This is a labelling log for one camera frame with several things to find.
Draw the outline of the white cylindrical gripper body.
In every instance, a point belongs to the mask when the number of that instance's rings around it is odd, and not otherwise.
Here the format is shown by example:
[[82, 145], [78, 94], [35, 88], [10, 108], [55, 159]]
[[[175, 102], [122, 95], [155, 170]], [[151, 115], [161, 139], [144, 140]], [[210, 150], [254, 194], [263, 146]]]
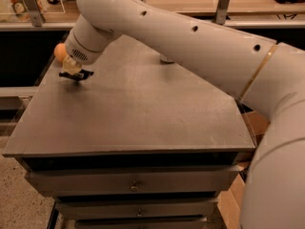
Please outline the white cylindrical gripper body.
[[90, 65], [120, 36], [120, 33], [94, 27], [80, 15], [70, 31], [65, 47], [67, 54], [77, 63]]

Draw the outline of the cream foam-padded gripper finger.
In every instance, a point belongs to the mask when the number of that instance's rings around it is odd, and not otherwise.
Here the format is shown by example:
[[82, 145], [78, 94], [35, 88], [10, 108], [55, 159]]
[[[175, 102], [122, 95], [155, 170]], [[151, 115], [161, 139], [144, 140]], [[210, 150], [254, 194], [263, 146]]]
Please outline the cream foam-padded gripper finger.
[[76, 62], [72, 57], [66, 55], [62, 63], [62, 71], [68, 74], [80, 73], [82, 65]]

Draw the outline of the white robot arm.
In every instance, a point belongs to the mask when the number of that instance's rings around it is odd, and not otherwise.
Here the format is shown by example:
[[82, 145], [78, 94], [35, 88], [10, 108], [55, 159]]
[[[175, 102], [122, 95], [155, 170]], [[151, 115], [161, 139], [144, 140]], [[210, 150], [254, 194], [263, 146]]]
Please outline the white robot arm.
[[305, 229], [305, 52], [147, 5], [76, 0], [66, 67], [93, 63], [120, 35], [160, 52], [271, 122], [257, 147], [239, 229]]

